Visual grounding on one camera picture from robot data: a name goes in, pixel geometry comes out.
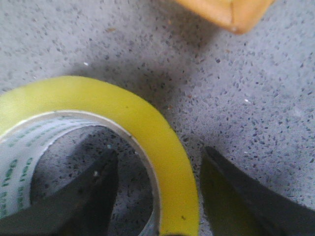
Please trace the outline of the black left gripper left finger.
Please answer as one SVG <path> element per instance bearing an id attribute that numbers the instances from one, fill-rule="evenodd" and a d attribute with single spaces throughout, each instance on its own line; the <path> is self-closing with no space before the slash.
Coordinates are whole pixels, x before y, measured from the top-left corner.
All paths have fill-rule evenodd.
<path id="1" fill-rule="evenodd" d="M 118 191 L 117 153 L 106 150 L 72 182 L 0 221 L 2 236 L 105 236 Z"/>

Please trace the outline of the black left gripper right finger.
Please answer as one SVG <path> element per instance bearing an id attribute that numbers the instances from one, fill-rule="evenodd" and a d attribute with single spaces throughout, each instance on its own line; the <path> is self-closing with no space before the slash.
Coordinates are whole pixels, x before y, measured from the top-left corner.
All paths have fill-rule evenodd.
<path id="1" fill-rule="evenodd" d="M 215 234 L 313 236 L 315 211 L 262 185 L 212 147 L 200 169 L 204 210 Z"/>

